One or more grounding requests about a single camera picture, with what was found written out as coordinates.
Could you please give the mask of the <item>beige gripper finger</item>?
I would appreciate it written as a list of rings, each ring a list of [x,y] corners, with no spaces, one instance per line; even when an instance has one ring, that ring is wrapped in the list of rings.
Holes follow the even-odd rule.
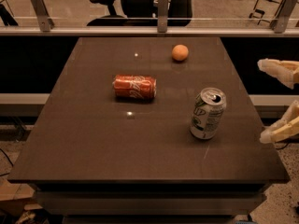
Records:
[[[280,61],[276,59],[261,59],[257,62],[258,68],[267,75],[276,78],[289,89],[299,84],[299,62]]]
[[[281,119],[261,132],[260,142],[277,143],[299,134],[299,102],[293,101]]]

